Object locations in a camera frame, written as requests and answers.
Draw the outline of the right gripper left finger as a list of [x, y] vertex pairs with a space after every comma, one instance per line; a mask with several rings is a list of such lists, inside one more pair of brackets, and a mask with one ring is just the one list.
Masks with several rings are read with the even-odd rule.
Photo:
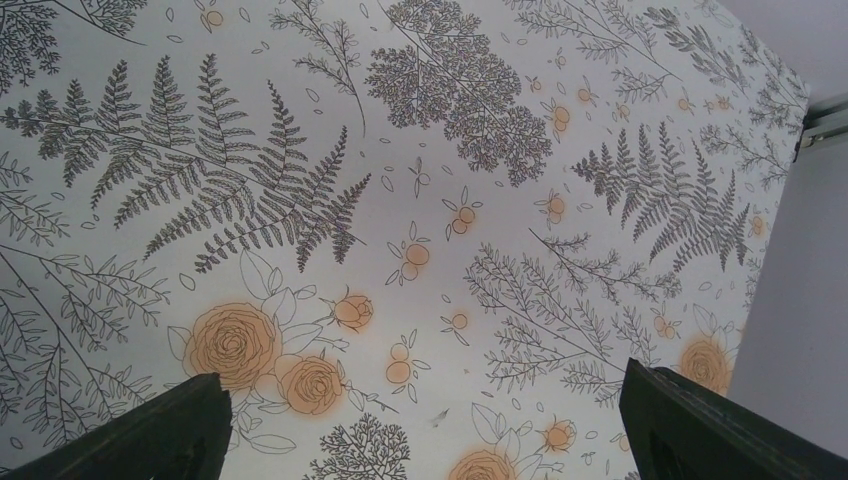
[[220, 375], [196, 375], [5, 479], [218, 479], [232, 432]]

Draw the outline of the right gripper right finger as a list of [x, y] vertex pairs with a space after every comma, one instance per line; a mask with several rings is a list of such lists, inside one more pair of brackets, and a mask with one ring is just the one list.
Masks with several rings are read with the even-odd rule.
[[844, 479], [827, 451], [666, 367], [629, 359], [619, 411], [643, 479]]

